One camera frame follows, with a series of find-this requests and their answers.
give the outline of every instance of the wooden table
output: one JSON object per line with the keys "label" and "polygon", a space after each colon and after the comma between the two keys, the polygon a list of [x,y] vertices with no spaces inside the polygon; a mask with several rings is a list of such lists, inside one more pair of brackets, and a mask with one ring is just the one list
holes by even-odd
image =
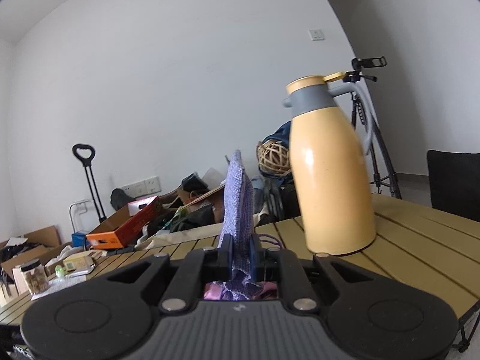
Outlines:
{"label": "wooden table", "polygon": [[[452,306],[464,325],[480,308],[480,223],[383,195],[374,195],[373,201],[378,237],[362,252],[342,258],[440,297]],[[301,259],[312,257],[300,217],[261,226],[256,231],[280,239]],[[173,260],[182,259],[192,249],[216,246],[217,242],[218,237],[211,237],[107,257],[87,278],[158,251],[170,254]],[[2,307],[0,324],[19,325],[32,304],[30,298],[29,294],[21,294]]]}

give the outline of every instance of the yellow thermos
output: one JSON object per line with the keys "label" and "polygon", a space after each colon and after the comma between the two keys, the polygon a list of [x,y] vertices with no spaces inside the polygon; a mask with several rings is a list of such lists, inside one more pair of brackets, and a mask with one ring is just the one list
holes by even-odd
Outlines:
{"label": "yellow thermos", "polygon": [[[364,153],[371,144],[371,100],[361,87],[327,83],[342,73],[308,76],[287,85],[293,119],[289,154],[307,247],[314,253],[351,254],[376,236]],[[334,97],[356,92],[367,114],[367,136],[359,138]]]}

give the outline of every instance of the yellow lid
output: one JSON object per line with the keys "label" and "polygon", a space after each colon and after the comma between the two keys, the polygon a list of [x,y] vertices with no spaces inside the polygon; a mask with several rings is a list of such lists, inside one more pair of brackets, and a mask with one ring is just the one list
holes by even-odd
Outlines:
{"label": "yellow lid", "polygon": [[338,72],[334,74],[330,74],[329,76],[307,76],[301,79],[296,79],[295,81],[289,83],[286,86],[286,92],[291,95],[294,91],[298,89],[305,88],[307,86],[313,85],[326,85],[327,83],[331,83],[332,81],[341,80],[345,77],[344,72]]}

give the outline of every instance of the black jar lid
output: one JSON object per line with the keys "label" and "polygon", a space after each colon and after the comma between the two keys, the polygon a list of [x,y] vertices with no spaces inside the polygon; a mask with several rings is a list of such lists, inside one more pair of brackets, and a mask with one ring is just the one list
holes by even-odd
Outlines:
{"label": "black jar lid", "polygon": [[37,268],[40,265],[40,259],[33,259],[31,261],[25,262],[20,266],[22,272],[30,271],[31,269]]}

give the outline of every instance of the glass jar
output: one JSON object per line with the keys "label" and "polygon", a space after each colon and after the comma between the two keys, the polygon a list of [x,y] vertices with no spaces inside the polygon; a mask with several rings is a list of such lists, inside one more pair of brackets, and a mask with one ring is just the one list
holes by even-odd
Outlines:
{"label": "glass jar", "polygon": [[22,264],[20,271],[32,295],[39,294],[49,287],[49,280],[45,274],[45,268],[40,263],[40,259],[33,259]]}

